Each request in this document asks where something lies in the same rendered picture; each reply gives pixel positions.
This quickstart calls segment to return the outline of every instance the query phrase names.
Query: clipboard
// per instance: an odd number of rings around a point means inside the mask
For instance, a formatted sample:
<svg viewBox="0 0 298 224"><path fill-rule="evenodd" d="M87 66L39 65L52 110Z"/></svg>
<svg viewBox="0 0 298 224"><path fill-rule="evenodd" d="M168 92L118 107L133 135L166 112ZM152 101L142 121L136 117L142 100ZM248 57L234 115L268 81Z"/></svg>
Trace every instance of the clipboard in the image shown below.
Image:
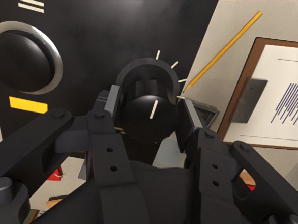
<svg viewBox="0 0 298 224"><path fill-rule="evenodd" d="M245 89L248 84L248 81L251 79L266 45L298 48L298 42L275 40L275 39L268 39L268 38L261 38L261 37L257 37L255 39L252 49L245 63L245 66L239 77L236 88L233 92L232 98L227 107L226 113L219 127L218 135L221 141L224 141L225 136L227 135L228 129L231 125L231 119L233 118L236 108L241 101L241 97L243 97L245 93ZM283 145L266 145L266 144L262 145L262 144L252 144L252 143L249 143L249 144L251 146L257 146L257 147L298 150L298 147L289 147L289 146L283 146Z"/></svg>

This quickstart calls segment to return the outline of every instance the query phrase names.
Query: silver ring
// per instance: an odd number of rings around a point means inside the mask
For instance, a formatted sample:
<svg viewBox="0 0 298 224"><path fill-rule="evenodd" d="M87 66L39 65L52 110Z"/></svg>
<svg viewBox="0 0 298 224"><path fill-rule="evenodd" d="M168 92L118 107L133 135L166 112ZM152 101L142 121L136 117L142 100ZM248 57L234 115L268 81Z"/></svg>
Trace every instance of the silver ring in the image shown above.
<svg viewBox="0 0 298 224"><path fill-rule="evenodd" d="M57 48L55 47L54 43L39 29L31 25L28 25L26 23L17 22L17 21L6 21L6 22L0 23L0 34L10 30L24 31L38 38L49 49L55 63L55 74L52 81L48 85L34 92L23 92L23 93L40 95L40 94L48 93L53 89L55 89L62 79L63 65L62 65L61 56Z"/></svg>

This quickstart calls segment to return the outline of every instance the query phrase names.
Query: brown clipboard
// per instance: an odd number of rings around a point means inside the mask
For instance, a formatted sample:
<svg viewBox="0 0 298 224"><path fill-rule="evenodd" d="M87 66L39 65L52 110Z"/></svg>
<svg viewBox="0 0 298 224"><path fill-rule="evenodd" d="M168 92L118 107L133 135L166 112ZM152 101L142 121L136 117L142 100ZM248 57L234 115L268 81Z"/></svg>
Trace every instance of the brown clipboard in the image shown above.
<svg viewBox="0 0 298 224"><path fill-rule="evenodd" d="M265 45L275 45L275 46L284 46L284 47L296 47L298 48L298 42L293 41L285 41L285 40L275 40L268 38L257 37L253 43L249 56L246 60L245 66L242 70L232 98L229 102L226 113L223 117L223 120L220 124L219 130L217 134L219 135L221 141L224 140L224 137L227 134L228 128L231 124L230 118L234 112L234 109L238 103L238 100L241 96L241 93L245 87L246 81L253 75L253 72L258 64L258 61L264 51ZM284 147L284 146L268 146L268 145L258 145L258 144L250 144L251 146L257 147L265 147L265 148L277 148L277 149L291 149L298 150L296 147Z"/></svg>

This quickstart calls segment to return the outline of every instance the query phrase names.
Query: yellow pencil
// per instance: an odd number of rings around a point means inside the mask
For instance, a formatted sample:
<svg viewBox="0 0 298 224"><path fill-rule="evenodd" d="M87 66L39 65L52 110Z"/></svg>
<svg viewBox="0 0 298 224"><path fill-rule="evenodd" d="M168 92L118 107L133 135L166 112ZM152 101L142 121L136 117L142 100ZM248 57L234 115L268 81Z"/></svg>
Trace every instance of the yellow pencil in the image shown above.
<svg viewBox="0 0 298 224"><path fill-rule="evenodd" d="M263 13L258 11L258 13L236 34L236 36L234 36L234 38L205 66L205 68L197 74L197 76L187 85L184 92L192 87L262 15Z"/></svg>

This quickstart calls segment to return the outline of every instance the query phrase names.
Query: white paper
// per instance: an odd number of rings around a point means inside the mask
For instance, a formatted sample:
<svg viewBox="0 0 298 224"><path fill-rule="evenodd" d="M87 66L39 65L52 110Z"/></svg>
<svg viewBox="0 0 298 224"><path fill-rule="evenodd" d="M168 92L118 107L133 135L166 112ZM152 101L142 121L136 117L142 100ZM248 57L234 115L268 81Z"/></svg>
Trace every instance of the white paper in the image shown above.
<svg viewBox="0 0 298 224"><path fill-rule="evenodd" d="M248 123L231 123L224 141L298 147L298 48L266 45L252 78L268 83Z"/></svg>

